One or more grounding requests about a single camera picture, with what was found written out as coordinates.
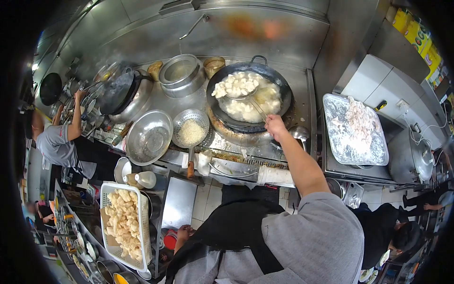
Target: white plastic basket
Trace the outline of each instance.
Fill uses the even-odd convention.
[[[107,195],[111,192],[114,192],[116,189],[126,189],[129,191],[133,191],[137,194],[137,204],[139,206],[138,210],[138,223],[139,223],[139,232],[140,232],[140,244],[142,246],[142,257],[143,261],[139,262],[135,259],[132,259],[129,255],[126,257],[122,257],[121,253],[123,249],[120,248],[120,244],[118,244],[115,240],[110,241],[108,243],[107,236],[104,230],[106,229],[107,225],[104,223],[103,218],[101,218],[101,227],[103,231],[103,242],[104,248],[117,261],[123,263],[126,266],[129,266],[135,270],[145,272],[147,271],[147,265],[151,261],[151,243],[150,243],[150,233],[149,233],[149,224],[148,224],[148,198],[143,197],[140,194],[140,191],[128,184],[117,184],[115,182],[105,182],[101,186],[101,204],[100,208],[104,208],[107,205],[111,205],[111,202]]]

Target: kitchen worker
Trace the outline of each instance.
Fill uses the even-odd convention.
[[[353,209],[364,232],[364,258],[361,269],[375,267],[381,256],[389,249],[397,254],[409,250],[421,237],[418,223],[408,222],[403,210],[389,203],[382,204],[375,211],[367,206]]]
[[[281,117],[268,115],[265,128],[281,144],[302,196],[298,214],[257,199],[222,204],[196,232],[189,225],[178,230],[161,283],[357,283],[361,224]]]
[[[52,164],[73,167],[86,179],[114,181],[114,168],[120,156],[109,152],[102,143],[91,142],[82,134],[80,102],[86,92],[74,95],[74,114],[70,125],[58,125],[60,108],[53,125],[44,130],[41,115],[34,110],[25,112],[25,136],[36,142],[44,158]]]
[[[25,205],[27,207],[27,211],[35,216],[35,226],[38,230],[46,231],[47,228],[44,224],[48,226],[55,226],[54,213],[49,206],[46,206],[45,204],[39,205],[38,201],[28,201]]]
[[[451,180],[441,183],[434,191],[410,199],[407,199],[407,196],[404,195],[402,201],[404,202],[404,208],[416,205],[416,208],[405,211],[408,217],[420,216],[430,210],[439,210],[454,202]]]

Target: gray t-shirt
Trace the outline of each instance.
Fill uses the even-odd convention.
[[[178,271],[175,283],[358,282],[364,234],[358,219],[336,195],[311,193],[301,199],[298,214],[263,218],[262,234],[284,270],[263,275],[250,249],[226,251],[218,269],[220,252],[205,247]]]
[[[68,141],[68,125],[49,126],[36,138],[36,148],[44,158],[63,167],[75,167],[77,161],[76,147],[73,141]],[[96,164],[79,161],[82,173],[88,179],[92,178]]]
[[[454,191],[446,191],[438,199],[438,204],[441,204],[443,207],[454,202]]]

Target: power outlet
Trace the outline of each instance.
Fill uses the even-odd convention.
[[[410,108],[410,105],[409,105],[406,101],[404,101],[403,99],[400,99],[400,100],[397,102],[397,104],[396,104],[396,106],[397,106],[398,108],[400,108],[401,105],[406,106],[406,109],[407,109],[407,110]]]

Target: kitchen floor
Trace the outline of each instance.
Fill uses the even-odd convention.
[[[194,210],[192,211],[191,227],[198,229],[210,216],[211,212],[221,205],[222,184],[217,180],[204,177],[205,186],[198,186]],[[290,189],[281,187],[279,190],[279,205],[288,213],[293,213],[293,208],[287,208]]]
[[[363,199],[361,202],[366,203],[370,210],[374,211],[383,203],[390,203],[395,208],[399,208],[399,206],[404,206],[402,202],[402,196],[405,194],[405,190],[398,191],[398,192],[390,192],[390,187],[381,187],[381,186],[367,186],[363,185],[364,194]],[[407,198],[413,198],[418,196],[417,192],[413,192],[412,189],[407,191]],[[416,208],[416,206],[408,206],[405,210],[412,210]],[[413,221],[415,217],[409,217],[410,221]]]

